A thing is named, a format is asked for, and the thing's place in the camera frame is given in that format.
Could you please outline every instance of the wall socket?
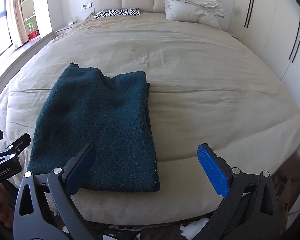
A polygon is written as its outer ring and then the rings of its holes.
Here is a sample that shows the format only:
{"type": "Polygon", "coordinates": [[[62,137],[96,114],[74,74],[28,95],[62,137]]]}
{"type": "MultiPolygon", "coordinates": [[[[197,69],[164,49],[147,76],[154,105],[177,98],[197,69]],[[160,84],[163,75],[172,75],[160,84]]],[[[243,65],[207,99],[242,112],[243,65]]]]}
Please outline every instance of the wall socket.
{"type": "Polygon", "coordinates": [[[84,4],[84,5],[82,5],[82,9],[87,9],[87,8],[90,8],[90,7],[92,7],[92,3],[90,2],[90,3],[86,3],[86,4],[84,4]]]}

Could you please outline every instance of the bedside table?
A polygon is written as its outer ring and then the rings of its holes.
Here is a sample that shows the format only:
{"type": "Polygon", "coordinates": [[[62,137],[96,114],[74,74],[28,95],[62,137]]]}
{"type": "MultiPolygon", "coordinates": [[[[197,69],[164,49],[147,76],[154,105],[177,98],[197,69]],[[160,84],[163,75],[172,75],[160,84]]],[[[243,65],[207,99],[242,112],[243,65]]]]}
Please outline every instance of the bedside table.
{"type": "Polygon", "coordinates": [[[56,31],[57,36],[60,36],[61,34],[66,33],[68,30],[70,30],[73,26],[75,26],[77,23],[74,23],[72,25],[64,26],[63,28],[56,31]]]}

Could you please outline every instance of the human hand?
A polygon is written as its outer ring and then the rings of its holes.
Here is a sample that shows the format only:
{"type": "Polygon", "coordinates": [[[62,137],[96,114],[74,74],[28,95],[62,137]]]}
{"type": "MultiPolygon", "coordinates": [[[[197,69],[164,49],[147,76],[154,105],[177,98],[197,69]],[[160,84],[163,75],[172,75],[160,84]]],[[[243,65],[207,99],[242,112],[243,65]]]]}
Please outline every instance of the human hand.
{"type": "Polygon", "coordinates": [[[0,221],[6,228],[12,228],[14,210],[9,207],[9,200],[6,191],[0,183],[0,221]]]}

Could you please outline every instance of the beige bed sheet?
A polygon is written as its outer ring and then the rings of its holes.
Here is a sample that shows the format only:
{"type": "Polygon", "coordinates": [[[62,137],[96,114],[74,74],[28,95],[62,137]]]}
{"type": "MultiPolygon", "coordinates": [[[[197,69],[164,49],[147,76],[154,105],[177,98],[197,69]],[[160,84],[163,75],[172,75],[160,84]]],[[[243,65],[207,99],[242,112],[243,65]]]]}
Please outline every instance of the beige bed sheet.
{"type": "MultiPolygon", "coordinates": [[[[81,189],[72,197],[90,221],[145,225],[211,212],[221,198],[196,150],[208,143],[230,166],[273,173],[300,144],[300,111],[286,87],[249,49],[205,25],[164,14],[86,20],[35,55],[0,96],[0,149],[32,137],[40,109],[71,63],[109,77],[143,70],[161,190],[110,193],[81,189]]],[[[21,155],[24,171],[31,146],[21,155]]]]}

